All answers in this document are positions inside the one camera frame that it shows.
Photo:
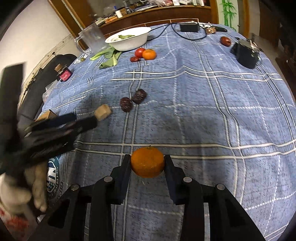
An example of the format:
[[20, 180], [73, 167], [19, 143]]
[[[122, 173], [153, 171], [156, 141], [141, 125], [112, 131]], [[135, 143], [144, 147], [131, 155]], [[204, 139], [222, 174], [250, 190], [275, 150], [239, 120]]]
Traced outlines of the white gloved hand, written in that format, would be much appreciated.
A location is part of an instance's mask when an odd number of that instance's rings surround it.
[[47, 209], [46, 180], [47, 162], [27, 168], [25, 180], [1, 174], [1, 204], [11, 215], [23, 214], [30, 200], [34, 201], [37, 210]]

